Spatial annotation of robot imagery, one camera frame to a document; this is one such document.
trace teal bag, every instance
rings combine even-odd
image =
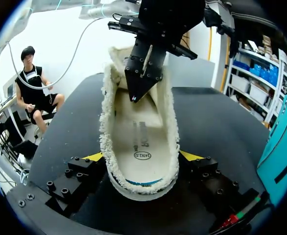
[[[279,204],[287,191],[287,95],[257,166],[270,200]]]

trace man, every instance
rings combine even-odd
[[[42,87],[42,84],[46,86],[50,84],[50,82],[44,76],[42,67],[37,67],[32,64],[34,54],[35,50],[32,46],[22,51],[21,60],[24,64],[24,68],[20,76],[25,82],[32,86]],[[17,104],[26,109],[31,123],[36,124],[42,133],[44,133],[46,131],[46,124],[42,118],[42,111],[52,113],[55,107],[56,111],[58,111],[64,103],[64,95],[49,94],[46,96],[43,90],[35,90],[26,86],[18,77],[15,82]]]

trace black platform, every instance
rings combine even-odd
[[[102,74],[86,78],[54,116],[33,159],[29,180],[46,190],[46,182],[67,169],[71,157],[99,152]],[[173,88],[181,150],[210,156],[240,192],[262,192],[256,174],[268,130],[246,110],[213,89]],[[255,229],[269,211],[252,221]],[[107,175],[70,219],[118,234],[207,234],[215,217],[206,211],[188,182],[178,178],[173,189],[151,202],[136,202],[119,194]]]

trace fuzzy white lining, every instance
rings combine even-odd
[[[166,68],[163,68],[163,80],[158,82],[155,88],[162,90],[164,94],[152,95],[154,99],[159,98],[160,95],[164,95],[164,107],[158,107],[156,102],[157,109],[163,108],[166,112],[166,115],[163,117],[164,126],[167,129],[167,139],[169,143],[170,150],[170,164],[168,173],[163,177],[159,182],[152,184],[150,187],[143,187],[139,185],[133,185],[126,181],[122,172],[118,168],[117,159],[115,153],[112,149],[112,125],[114,118],[114,99],[117,91],[117,82],[126,81],[124,73],[124,65],[121,58],[123,58],[123,53],[130,54],[132,48],[125,49],[115,49],[111,48],[109,50],[110,56],[113,60],[113,64],[106,66],[103,79],[103,88],[102,93],[104,95],[104,100],[102,102],[102,113],[100,116],[100,148],[103,153],[104,158],[106,159],[106,164],[108,170],[113,174],[117,179],[119,184],[133,193],[142,193],[142,194],[153,194],[157,193],[160,189],[166,188],[172,180],[174,180],[178,175],[179,163],[178,163],[178,154],[179,154],[179,134],[176,114],[174,111],[174,99],[173,93],[171,91],[170,79]]]

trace yellow marker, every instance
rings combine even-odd
[[[188,160],[188,161],[193,161],[195,159],[203,159],[203,157],[197,156],[197,155],[193,155],[191,153],[187,153],[184,151],[180,150],[180,153]]]
[[[97,162],[98,160],[101,159],[101,157],[103,157],[103,154],[101,152],[99,152],[99,153],[84,157],[82,159],[90,159],[91,161]]]

